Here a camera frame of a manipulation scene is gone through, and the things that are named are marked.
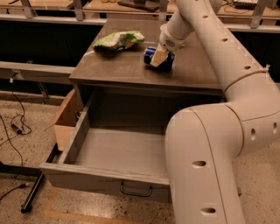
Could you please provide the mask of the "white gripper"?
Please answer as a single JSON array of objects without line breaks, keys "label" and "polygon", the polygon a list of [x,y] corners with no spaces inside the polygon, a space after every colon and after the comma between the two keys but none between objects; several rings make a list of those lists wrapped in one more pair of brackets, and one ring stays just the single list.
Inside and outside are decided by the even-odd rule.
[{"label": "white gripper", "polygon": [[178,50],[184,44],[186,39],[180,26],[163,24],[160,27],[160,30],[160,45],[157,46],[150,61],[150,64],[153,67],[160,66],[168,58],[169,52]]}]

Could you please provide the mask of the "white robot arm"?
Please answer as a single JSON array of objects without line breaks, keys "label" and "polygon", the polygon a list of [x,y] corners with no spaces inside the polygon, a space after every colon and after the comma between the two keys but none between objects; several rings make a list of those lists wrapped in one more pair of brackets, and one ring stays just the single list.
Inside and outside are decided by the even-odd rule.
[{"label": "white robot arm", "polygon": [[184,108],[169,121],[165,159],[176,224],[246,224],[232,168],[279,138],[280,91],[218,19],[213,0],[176,0],[153,64],[195,32],[226,102]]}]

